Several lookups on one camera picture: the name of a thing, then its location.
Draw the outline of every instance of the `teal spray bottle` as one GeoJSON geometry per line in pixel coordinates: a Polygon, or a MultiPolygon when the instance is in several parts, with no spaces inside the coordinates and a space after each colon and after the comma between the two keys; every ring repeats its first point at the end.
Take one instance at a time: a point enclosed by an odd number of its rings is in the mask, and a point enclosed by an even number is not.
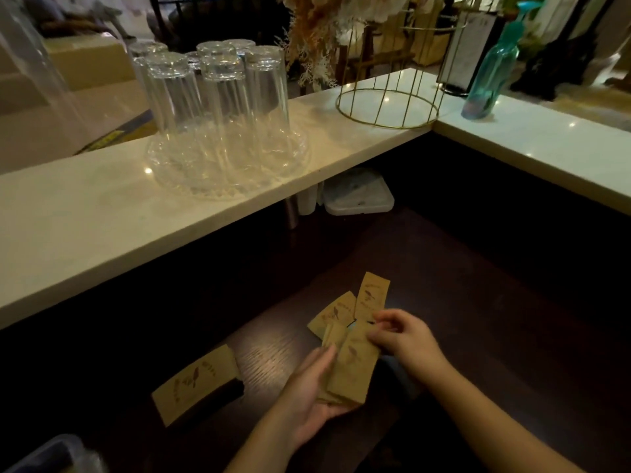
{"type": "Polygon", "coordinates": [[[539,8],[541,2],[521,1],[517,2],[517,6],[517,19],[506,25],[499,41],[488,51],[479,67],[469,96],[462,107],[464,118],[484,118],[493,110],[500,90],[515,66],[519,54],[517,42],[524,35],[524,18],[530,10],[539,8]]]}

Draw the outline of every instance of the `marble countertop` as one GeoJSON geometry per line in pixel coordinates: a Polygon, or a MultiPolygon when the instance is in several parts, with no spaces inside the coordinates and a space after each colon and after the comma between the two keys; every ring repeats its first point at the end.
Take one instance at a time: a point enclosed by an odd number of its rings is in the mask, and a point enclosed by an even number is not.
{"type": "MultiPolygon", "coordinates": [[[[404,82],[413,70],[403,72],[404,82]]],[[[422,90],[435,89],[425,74],[422,90]]],[[[433,126],[363,125],[332,89],[290,101],[309,137],[307,168],[238,200],[176,195],[145,172],[139,139],[0,176],[0,328],[166,254],[432,128],[451,139],[631,214],[631,134],[501,96],[492,118],[460,116],[445,96],[433,126]]]]}

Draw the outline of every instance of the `hand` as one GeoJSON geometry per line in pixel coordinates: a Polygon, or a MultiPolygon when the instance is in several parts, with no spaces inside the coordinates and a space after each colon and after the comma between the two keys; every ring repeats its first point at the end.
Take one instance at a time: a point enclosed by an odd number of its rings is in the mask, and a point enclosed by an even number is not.
{"type": "Polygon", "coordinates": [[[368,340],[397,357],[419,381],[431,386],[453,368],[420,318],[396,308],[375,312],[373,317],[378,328],[367,333],[368,340]]]}
{"type": "Polygon", "coordinates": [[[335,346],[331,346],[317,348],[307,355],[269,411],[270,415],[289,425],[292,453],[313,438],[328,419],[351,409],[347,405],[316,401],[320,377],[332,366],[336,353],[335,346]]]}

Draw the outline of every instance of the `left hand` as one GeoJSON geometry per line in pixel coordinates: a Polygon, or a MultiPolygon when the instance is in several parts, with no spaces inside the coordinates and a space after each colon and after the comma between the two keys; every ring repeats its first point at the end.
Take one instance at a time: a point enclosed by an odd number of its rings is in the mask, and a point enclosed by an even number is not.
{"type": "Polygon", "coordinates": [[[347,413],[351,405],[316,401],[320,377],[333,364],[335,346],[312,350],[287,380],[285,388],[269,414],[281,417],[290,426],[291,448],[295,452],[307,443],[333,417],[347,413]]]}

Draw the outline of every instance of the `dried flower arrangement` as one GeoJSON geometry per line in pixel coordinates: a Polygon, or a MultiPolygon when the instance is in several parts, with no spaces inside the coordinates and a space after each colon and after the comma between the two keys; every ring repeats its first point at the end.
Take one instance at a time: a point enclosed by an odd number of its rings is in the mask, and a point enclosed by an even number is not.
{"type": "Polygon", "coordinates": [[[287,38],[280,41],[288,65],[303,66],[301,86],[336,86],[336,52],[351,43],[353,23],[384,22],[408,0],[283,0],[292,12],[287,38]]]}

